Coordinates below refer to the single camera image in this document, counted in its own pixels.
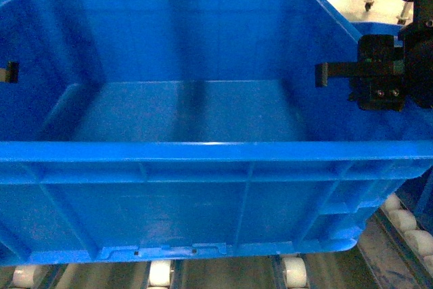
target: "plastic crate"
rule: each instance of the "plastic crate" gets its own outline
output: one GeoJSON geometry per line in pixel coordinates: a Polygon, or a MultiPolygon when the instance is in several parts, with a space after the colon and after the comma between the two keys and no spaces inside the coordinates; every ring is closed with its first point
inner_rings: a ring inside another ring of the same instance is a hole
{"type": "Polygon", "coordinates": [[[346,250],[433,165],[431,111],[315,88],[315,64],[355,61],[361,37],[326,0],[5,0],[0,16],[0,62],[20,64],[0,84],[2,265],[346,250]]]}

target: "caster wheel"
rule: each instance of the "caster wheel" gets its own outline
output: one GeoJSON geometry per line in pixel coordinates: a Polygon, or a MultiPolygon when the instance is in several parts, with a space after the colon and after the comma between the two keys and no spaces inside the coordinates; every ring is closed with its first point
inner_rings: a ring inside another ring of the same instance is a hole
{"type": "Polygon", "coordinates": [[[12,278],[12,285],[31,288],[43,277],[46,267],[43,265],[18,265],[12,278]]]}
{"type": "Polygon", "coordinates": [[[424,257],[424,263],[426,264],[428,271],[433,274],[433,255],[424,257]]]}
{"type": "Polygon", "coordinates": [[[388,212],[392,210],[399,210],[401,209],[400,199],[393,193],[388,197],[388,199],[386,199],[385,203],[382,205],[382,208],[388,212]]]}
{"type": "Polygon", "coordinates": [[[149,272],[150,287],[170,286],[171,261],[152,261],[149,272]]]}
{"type": "Polygon", "coordinates": [[[373,4],[372,4],[372,3],[366,3],[366,4],[365,4],[365,11],[366,11],[366,12],[369,12],[370,9],[371,9],[371,7],[373,7],[373,4]]]}
{"type": "Polygon", "coordinates": [[[433,236],[424,230],[409,230],[405,232],[407,243],[419,255],[433,255],[433,236]]]}
{"type": "Polygon", "coordinates": [[[288,288],[306,286],[305,263],[300,257],[288,257],[283,259],[286,268],[286,284],[288,288]]]}
{"type": "Polygon", "coordinates": [[[407,210],[390,211],[390,220],[401,231],[417,229],[417,220],[415,216],[407,210]]]}

